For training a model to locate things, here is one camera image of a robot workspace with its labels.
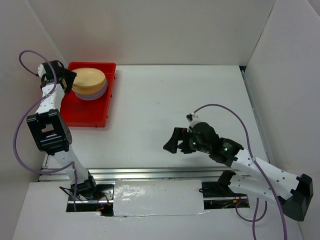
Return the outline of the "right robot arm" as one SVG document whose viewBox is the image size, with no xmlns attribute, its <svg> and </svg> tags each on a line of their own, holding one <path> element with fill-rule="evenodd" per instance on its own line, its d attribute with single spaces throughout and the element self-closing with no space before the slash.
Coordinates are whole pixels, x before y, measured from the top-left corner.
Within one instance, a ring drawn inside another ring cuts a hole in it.
<svg viewBox="0 0 320 240">
<path fill-rule="evenodd" d="M 241 144 L 220 137 L 206 122 L 188 128 L 176 127 L 163 149 L 175 154 L 202 152 L 216 163 L 229 167 L 218 179 L 223 196 L 241 193 L 279 204 L 285 216 L 302 222 L 314 195 L 313 180 L 306 174 L 295 175 L 250 155 Z"/>
</svg>

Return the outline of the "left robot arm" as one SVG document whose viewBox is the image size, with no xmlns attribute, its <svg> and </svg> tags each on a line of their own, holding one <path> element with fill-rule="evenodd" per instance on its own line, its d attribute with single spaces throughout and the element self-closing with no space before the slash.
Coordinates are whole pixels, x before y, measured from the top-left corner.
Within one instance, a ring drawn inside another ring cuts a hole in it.
<svg viewBox="0 0 320 240">
<path fill-rule="evenodd" d="M 99 187 L 93 176 L 79 161 L 72 149 L 72 134 L 64 121 L 60 109 L 66 93 L 72 88 L 76 73 L 64 68 L 64 65 L 53 60 L 38 66 L 43 99 L 35 114 L 26 117 L 26 122 L 37 148 L 52 156 L 70 178 L 70 192 L 86 200 L 97 197 Z"/>
</svg>

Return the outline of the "purple plate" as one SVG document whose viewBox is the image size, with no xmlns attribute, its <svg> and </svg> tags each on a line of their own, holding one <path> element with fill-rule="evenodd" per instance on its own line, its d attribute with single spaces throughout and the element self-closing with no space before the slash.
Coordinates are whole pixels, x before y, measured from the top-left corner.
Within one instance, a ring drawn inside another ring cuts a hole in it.
<svg viewBox="0 0 320 240">
<path fill-rule="evenodd" d="M 93 100 L 100 98 L 107 91 L 107 89 L 108 89 L 108 81 L 106 80 L 104 82 L 103 87 L 94 93 L 91 93 L 91 94 L 80 94 L 77 92 L 74 92 L 74 93 L 81 100 L 93 101 Z"/>
</svg>

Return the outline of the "yellow plate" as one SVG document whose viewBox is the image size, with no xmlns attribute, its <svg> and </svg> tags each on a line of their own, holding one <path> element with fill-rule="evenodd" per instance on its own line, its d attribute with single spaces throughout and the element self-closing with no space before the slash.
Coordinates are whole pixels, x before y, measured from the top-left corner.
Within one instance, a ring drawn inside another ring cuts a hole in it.
<svg viewBox="0 0 320 240">
<path fill-rule="evenodd" d="M 83 67 L 72 70 L 76 73 L 72 90 L 80 95 L 93 95 L 106 84 L 105 74 L 96 68 Z"/>
</svg>

